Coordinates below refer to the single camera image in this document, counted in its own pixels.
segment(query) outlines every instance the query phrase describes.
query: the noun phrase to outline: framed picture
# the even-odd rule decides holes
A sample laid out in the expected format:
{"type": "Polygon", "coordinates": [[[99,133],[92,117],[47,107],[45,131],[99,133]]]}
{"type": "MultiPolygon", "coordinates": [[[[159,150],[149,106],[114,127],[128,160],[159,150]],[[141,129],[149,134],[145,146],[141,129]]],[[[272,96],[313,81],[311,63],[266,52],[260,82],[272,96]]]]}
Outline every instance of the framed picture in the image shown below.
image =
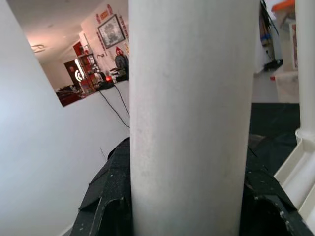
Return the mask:
{"type": "Polygon", "coordinates": [[[107,49],[125,40],[116,15],[113,15],[108,21],[98,27],[98,31],[107,49]]]}

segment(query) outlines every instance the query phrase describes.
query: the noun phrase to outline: gray floor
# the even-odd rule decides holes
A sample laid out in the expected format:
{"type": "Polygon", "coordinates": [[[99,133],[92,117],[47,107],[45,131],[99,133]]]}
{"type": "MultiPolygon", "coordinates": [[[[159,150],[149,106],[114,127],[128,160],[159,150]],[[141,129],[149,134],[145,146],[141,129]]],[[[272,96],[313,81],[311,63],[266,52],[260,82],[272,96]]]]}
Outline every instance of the gray floor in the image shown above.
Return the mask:
{"type": "Polygon", "coordinates": [[[252,102],[278,102],[276,82],[270,80],[271,72],[261,72],[254,76],[252,102]]]}

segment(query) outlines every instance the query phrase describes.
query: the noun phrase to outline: white column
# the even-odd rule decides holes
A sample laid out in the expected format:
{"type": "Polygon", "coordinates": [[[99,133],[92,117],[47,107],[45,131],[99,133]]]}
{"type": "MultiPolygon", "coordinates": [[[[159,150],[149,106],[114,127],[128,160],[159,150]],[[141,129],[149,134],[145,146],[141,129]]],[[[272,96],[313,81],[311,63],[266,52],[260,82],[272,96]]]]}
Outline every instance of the white column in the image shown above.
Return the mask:
{"type": "Polygon", "coordinates": [[[302,137],[315,136],[315,1],[296,0],[302,137]]]}
{"type": "Polygon", "coordinates": [[[238,235],[258,2],[129,1],[135,235],[238,235]]]}

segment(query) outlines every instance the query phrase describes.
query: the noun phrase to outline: red object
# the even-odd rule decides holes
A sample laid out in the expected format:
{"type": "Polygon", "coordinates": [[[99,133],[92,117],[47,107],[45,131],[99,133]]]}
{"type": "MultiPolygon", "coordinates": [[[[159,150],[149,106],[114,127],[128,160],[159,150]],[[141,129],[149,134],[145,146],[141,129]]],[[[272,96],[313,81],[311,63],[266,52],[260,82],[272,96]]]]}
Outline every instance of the red object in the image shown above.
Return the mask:
{"type": "Polygon", "coordinates": [[[101,18],[101,20],[104,20],[107,16],[108,16],[108,11],[104,11],[104,12],[101,14],[100,18],[101,18]]]}
{"type": "Polygon", "coordinates": [[[67,106],[73,102],[81,100],[81,97],[77,94],[70,94],[69,96],[59,98],[59,100],[60,100],[62,106],[65,107],[65,106],[67,106]]]}
{"type": "Polygon", "coordinates": [[[113,15],[113,9],[109,4],[107,5],[107,8],[108,8],[109,14],[113,15]]]}
{"type": "Polygon", "coordinates": [[[112,81],[112,80],[113,80],[113,78],[110,75],[106,76],[106,81],[112,81]]]}
{"type": "Polygon", "coordinates": [[[117,55],[123,55],[124,52],[119,47],[116,47],[116,54],[117,55]]]}
{"type": "Polygon", "coordinates": [[[120,23],[121,23],[121,25],[122,25],[122,27],[123,27],[125,36],[126,36],[126,38],[129,40],[129,34],[128,34],[128,31],[127,31],[126,25],[125,25],[125,23],[124,23],[123,17],[122,17],[122,16],[119,16],[119,20],[120,20],[120,23]]]}
{"type": "Polygon", "coordinates": [[[294,7],[295,6],[295,0],[286,0],[286,1],[282,1],[276,5],[274,5],[271,10],[273,12],[275,11],[279,11],[279,10],[283,10],[285,8],[288,8],[288,7],[294,7]]]}
{"type": "Polygon", "coordinates": [[[97,20],[97,22],[98,22],[99,24],[101,23],[101,20],[100,20],[100,17],[99,17],[98,14],[96,14],[96,20],[97,20]]]}
{"type": "Polygon", "coordinates": [[[80,56],[82,54],[80,48],[82,48],[81,42],[78,42],[76,45],[73,46],[73,49],[77,56],[80,56]]]}

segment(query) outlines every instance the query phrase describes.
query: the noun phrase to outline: black cable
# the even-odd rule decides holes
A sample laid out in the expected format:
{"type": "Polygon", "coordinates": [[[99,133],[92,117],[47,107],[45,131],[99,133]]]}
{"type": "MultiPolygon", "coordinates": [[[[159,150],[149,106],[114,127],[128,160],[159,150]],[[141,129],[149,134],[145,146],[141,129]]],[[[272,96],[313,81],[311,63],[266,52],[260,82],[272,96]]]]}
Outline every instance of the black cable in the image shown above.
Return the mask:
{"type": "Polygon", "coordinates": [[[277,30],[277,27],[275,26],[273,20],[271,19],[270,15],[269,15],[269,13],[268,13],[268,11],[267,11],[267,7],[266,7],[265,0],[261,0],[261,1],[260,1],[260,5],[261,5],[261,6],[263,7],[263,9],[264,9],[264,14],[265,14],[265,16],[267,16],[267,17],[269,18],[269,25],[272,25],[272,26],[274,27],[274,29],[275,29],[277,35],[279,36],[279,32],[278,32],[278,30],[277,30]]]}
{"type": "Polygon", "coordinates": [[[258,158],[258,156],[256,155],[256,153],[250,148],[250,146],[249,145],[247,145],[247,147],[248,147],[248,149],[251,151],[251,153],[255,156],[255,157],[257,157],[258,158]]]}
{"type": "Polygon", "coordinates": [[[126,123],[123,121],[123,119],[122,119],[121,116],[118,114],[118,112],[113,108],[113,106],[110,105],[109,101],[108,101],[107,98],[104,96],[104,94],[101,93],[101,91],[99,91],[99,93],[103,96],[103,98],[104,98],[105,101],[108,103],[108,105],[113,109],[113,111],[118,115],[118,117],[119,117],[119,119],[122,121],[122,123],[123,123],[126,127],[130,128],[130,126],[126,125],[126,123]]]}
{"type": "Polygon", "coordinates": [[[266,50],[266,54],[268,55],[269,59],[272,61],[272,58],[271,58],[271,56],[269,55],[268,50],[266,50]]]}
{"type": "Polygon", "coordinates": [[[119,93],[120,98],[122,99],[122,102],[123,102],[124,107],[125,107],[125,109],[126,109],[126,111],[127,111],[127,113],[128,113],[128,116],[130,117],[130,114],[129,114],[129,111],[128,111],[128,109],[127,109],[127,106],[126,106],[126,104],[125,104],[125,102],[124,102],[124,100],[123,100],[123,96],[122,96],[122,94],[120,93],[119,89],[117,88],[117,86],[116,86],[115,84],[114,84],[114,86],[115,86],[115,88],[117,89],[117,91],[118,91],[118,93],[119,93]]]}

